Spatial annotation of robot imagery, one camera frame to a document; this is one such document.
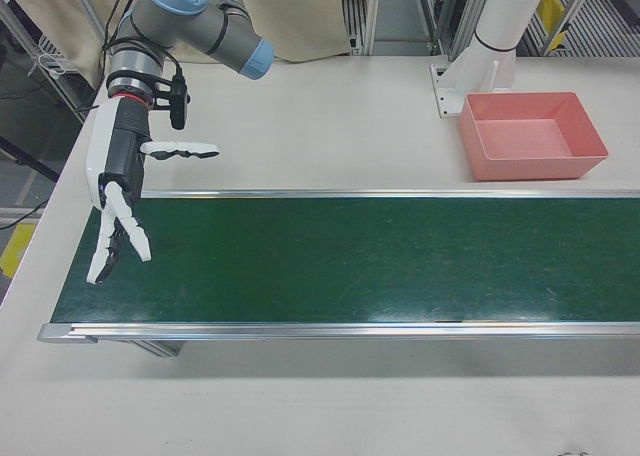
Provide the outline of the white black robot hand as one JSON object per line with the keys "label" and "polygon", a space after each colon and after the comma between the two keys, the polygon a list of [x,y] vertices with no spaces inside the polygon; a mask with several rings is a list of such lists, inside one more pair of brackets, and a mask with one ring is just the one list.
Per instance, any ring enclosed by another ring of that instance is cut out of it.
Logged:
{"label": "white black robot hand", "polygon": [[118,261],[121,238],[127,236],[144,262],[152,258],[144,228],[133,214],[144,179],[145,158],[215,157],[212,144],[154,141],[147,106],[132,96],[117,96],[95,110],[85,159],[85,174],[93,206],[100,211],[100,228],[86,281],[103,282]]}

